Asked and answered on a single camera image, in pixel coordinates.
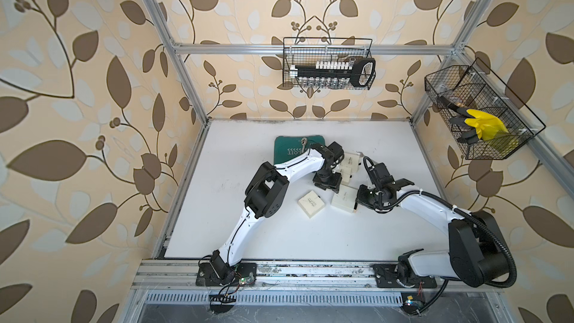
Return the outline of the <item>cream jewelry box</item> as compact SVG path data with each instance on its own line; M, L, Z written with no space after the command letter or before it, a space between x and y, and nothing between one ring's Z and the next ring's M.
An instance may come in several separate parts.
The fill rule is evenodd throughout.
M334 194L331 206L348 213L355 213L358 204L356 203L358 190L346 185L339 187L339 192Z
M361 154L345 152L345 158L343 159L341 166L345 169L348 169L351 173L357 173L361 162Z
M297 203L308 218L313 218L326 207L325 202L314 191L305 194Z
M340 173L342 175L342 183L347 185L350 183L351 178L352 178L352 168L351 167L343 167L340 170Z

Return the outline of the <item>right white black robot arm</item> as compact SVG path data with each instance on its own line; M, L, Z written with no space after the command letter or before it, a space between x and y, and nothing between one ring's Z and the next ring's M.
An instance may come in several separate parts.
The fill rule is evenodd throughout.
M380 215L397 208L412 212L445 234L445 251L416 249L400 255L391 274L397 284L411 288L424 278L460 281L469 287L509 288L517 281L517 266L496 219L472 213L442 197L395 179L384 163L364 157L371 181L361 185L356 203Z

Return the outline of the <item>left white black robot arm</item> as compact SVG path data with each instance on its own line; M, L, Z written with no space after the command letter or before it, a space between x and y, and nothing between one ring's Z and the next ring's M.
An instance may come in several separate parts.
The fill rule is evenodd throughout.
M316 187L337 193L342 175L335 169L344 158L340 144L314 143L302 154L283 163L266 161L261 164L245 190L245 207L238 223L226 242L209 257L218 284L232 282L236 276L234 267L242 261L249 239L260 223L281 208L289 185L312 173Z

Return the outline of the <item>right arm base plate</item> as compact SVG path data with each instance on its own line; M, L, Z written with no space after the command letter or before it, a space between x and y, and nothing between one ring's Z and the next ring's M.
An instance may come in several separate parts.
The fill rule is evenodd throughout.
M373 264L376 285L384 289L435 289L434 278L420 277L403 263Z

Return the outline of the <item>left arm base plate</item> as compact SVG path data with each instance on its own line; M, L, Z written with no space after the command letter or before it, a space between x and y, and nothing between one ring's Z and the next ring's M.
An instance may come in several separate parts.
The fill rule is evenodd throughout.
M257 280L257 264L239 263L225 268L219 276L210 263L200 263L195 284L198 287L249 286Z

